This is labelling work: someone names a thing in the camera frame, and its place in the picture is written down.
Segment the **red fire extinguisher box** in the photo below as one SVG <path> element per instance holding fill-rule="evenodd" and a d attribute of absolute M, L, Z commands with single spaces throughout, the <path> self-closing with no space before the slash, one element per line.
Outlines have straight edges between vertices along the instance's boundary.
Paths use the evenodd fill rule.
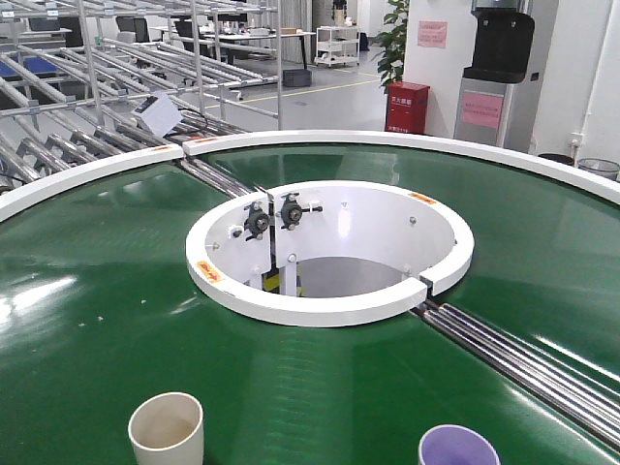
<path fill-rule="evenodd" d="M 386 131 L 424 134 L 430 87 L 410 82 L 393 82 L 387 87 Z"/>

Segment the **green plant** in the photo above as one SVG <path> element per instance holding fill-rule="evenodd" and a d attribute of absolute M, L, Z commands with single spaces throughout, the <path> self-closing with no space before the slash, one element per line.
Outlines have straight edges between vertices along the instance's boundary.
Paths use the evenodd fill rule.
<path fill-rule="evenodd" d="M 384 25 L 389 26 L 389 30 L 380 33 L 376 38 L 376 42 L 384 49 L 383 53 L 380 53 L 383 58 L 377 65 L 384 92 L 388 92 L 388 84 L 403 80 L 409 16 L 409 0 L 387 2 L 394 7 L 391 13 L 384 16 Z"/>

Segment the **pink sign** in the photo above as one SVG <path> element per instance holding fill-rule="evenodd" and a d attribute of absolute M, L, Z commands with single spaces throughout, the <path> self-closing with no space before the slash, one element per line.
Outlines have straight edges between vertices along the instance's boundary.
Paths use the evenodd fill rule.
<path fill-rule="evenodd" d="M 446 48 L 448 23 L 445 21 L 420 21 L 418 45 L 420 47 Z"/>
<path fill-rule="evenodd" d="M 501 95 L 463 92 L 461 121 L 498 129 L 503 105 L 504 97 Z"/>

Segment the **screw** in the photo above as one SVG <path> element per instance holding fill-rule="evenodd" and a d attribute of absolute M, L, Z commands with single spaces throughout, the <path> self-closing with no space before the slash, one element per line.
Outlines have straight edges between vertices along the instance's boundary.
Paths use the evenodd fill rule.
<path fill-rule="evenodd" d="M 259 218 L 258 220 L 256 220 L 256 227 L 260 231 L 265 231 L 269 227 L 269 223 L 267 222 L 267 220 Z"/>

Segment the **purple cup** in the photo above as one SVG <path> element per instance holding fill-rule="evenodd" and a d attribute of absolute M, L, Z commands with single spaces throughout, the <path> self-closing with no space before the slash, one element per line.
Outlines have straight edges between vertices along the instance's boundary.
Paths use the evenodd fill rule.
<path fill-rule="evenodd" d="M 419 465 L 501 465 L 491 444 L 476 431 L 457 424 L 440 424 L 419 441 Z"/>

